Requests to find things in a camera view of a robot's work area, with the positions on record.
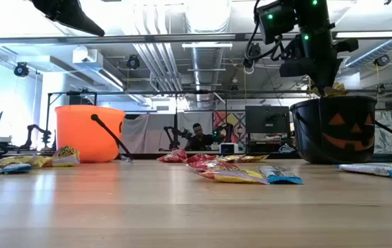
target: ceiling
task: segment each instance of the ceiling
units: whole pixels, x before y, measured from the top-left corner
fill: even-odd
[[[208,0],[199,0],[209,4]],[[365,30],[392,30],[392,2],[385,6],[382,0],[328,0],[329,14],[331,22],[336,23],[334,30],[344,31],[365,31]],[[95,22],[97,22],[105,31],[106,36],[124,35],[123,27],[132,25],[133,19],[130,18],[130,11],[134,4],[151,5],[152,3],[165,4],[167,30],[171,34],[186,33],[185,27],[185,0],[165,0],[165,1],[111,1],[104,2],[100,0],[81,0],[84,12]],[[254,28],[252,18],[252,9],[255,1],[232,0],[231,17],[229,20],[228,32],[249,33]],[[58,23],[48,21],[36,9],[33,8],[29,1],[22,0],[0,0],[0,37],[59,37],[59,36],[89,36],[89,34],[66,28]],[[372,50],[374,47],[384,43],[385,40],[362,40],[360,48],[352,53],[342,53],[339,56],[348,59],[350,56],[356,57]],[[302,77],[280,78],[277,65],[279,62],[273,62],[269,58],[260,60],[259,64],[263,66],[265,62],[267,69],[256,68],[253,74],[245,74],[241,68],[243,62],[243,52],[246,46],[245,42],[233,42],[232,48],[225,48],[222,57],[221,68],[217,84],[221,84],[217,89],[228,90],[231,85],[237,85],[239,90],[297,90],[307,84],[308,80]],[[171,43],[178,72],[191,80],[192,73],[187,70],[192,68],[192,60],[189,49],[183,49],[182,43]],[[262,50],[271,46],[260,44]],[[72,51],[75,45],[53,45],[53,46],[33,46],[20,45],[9,46],[7,49],[23,56],[50,55],[67,64],[72,68],[80,70],[79,67],[72,63]],[[87,45],[87,48],[96,48],[102,52],[115,66],[122,68],[122,73],[131,79],[149,78],[150,71],[141,59],[141,66],[135,71],[127,73],[124,70],[127,59],[131,54],[137,54],[132,44],[109,44],[109,45]],[[391,64],[379,71],[374,68],[373,64],[363,65],[361,68],[346,70],[341,67],[342,75],[360,73],[360,82],[354,86],[356,88],[372,88],[377,84],[385,84],[386,88],[392,87],[392,52],[388,53],[391,57]],[[82,71],[92,80],[107,85],[105,81],[92,71]],[[195,89],[191,81],[186,81],[185,89]],[[147,81],[130,81],[130,90],[152,90]],[[301,97],[304,94],[283,94],[281,97]],[[247,95],[251,98],[270,98],[275,97],[273,94],[253,94]],[[131,101],[127,97],[112,96],[108,97],[109,101]]]

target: colorful artwork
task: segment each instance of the colorful artwork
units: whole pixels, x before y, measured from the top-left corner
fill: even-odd
[[[231,135],[231,142],[237,143],[239,147],[246,147],[246,122],[245,112],[228,112],[226,116],[223,111],[214,111],[213,129],[226,123],[234,126],[234,132]]]

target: black jack-o'-lantern bucket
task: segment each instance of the black jack-o'-lantern bucket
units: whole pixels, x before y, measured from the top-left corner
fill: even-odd
[[[363,163],[375,149],[372,96],[335,96],[292,105],[298,153],[310,163]]]

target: security camera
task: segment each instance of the security camera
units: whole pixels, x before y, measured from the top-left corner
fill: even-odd
[[[16,66],[14,70],[15,76],[19,77],[25,77],[29,75],[29,68],[27,67],[26,62],[18,62],[18,65]]]
[[[130,58],[127,61],[127,67],[130,70],[135,70],[139,66],[141,66],[141,63],[139,62],[138,56],[137,55],[130,55]]]

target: man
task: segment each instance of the man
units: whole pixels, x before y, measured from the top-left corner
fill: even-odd
[[[202,126],[199,123],[193,125],[195,136],[187,143],[185,151],[206,151],[207,145],[212,145],[213,138],[211,134],[203,134]]]

